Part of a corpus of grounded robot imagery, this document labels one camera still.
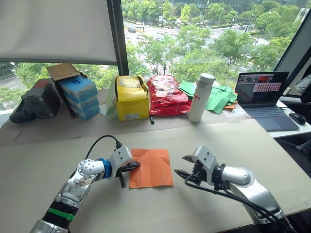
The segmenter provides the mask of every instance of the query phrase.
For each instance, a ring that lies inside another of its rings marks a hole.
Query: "white thermos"
[[[200,75],[194,96],[192,98],[192,103],[188,115],[189,121],[193,123],[200,122],[203,112],[206,108],[206,103],[209,98],[210,92],[212,91],[212,86],[215,78],[211,74],[203,73]]]

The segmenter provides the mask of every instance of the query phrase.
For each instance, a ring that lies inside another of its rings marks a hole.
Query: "laptop screen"
[[[288,72],[240,73],[235,92],[239,104],[276,104]]]

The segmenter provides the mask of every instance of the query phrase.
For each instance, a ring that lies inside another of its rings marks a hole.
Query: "yellow cardboard box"
[[[139,75],[116,76],[116,108],[119,120],[134,120],[149,116],[148,89]]]

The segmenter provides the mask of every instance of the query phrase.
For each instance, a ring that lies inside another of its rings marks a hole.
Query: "blue joint ring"
[[[104,168],[105,168],[105,173],[104,173],[103,179],[110,177],[111,176],[111,164],[110,164],[110,162],[106,161],[103,158],[100,158],[100,160],[103,162]]]

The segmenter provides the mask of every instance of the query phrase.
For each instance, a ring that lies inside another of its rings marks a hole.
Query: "robotic arm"
[[[225,164],[219,165],[216,157],[205,146],[198,147],[192,156],[184,156],[183,159],[195,163],[192,174],[175,170],[185,179],[187,186],[242,202],[253,222],[262,232],[296,232],[272,194],[249,170],[242,167],[229,167]],[[214,190],[201,187],[201,181],[214,186]]]
[[[140,163],[133,162],[129,149],[122,145],[107,160],[82,160],[30,233],[68,233],[69,224],[80,209],[93,182],[115,176],[119,178],[122,188],[125,188],[122,172],[138,166]]]

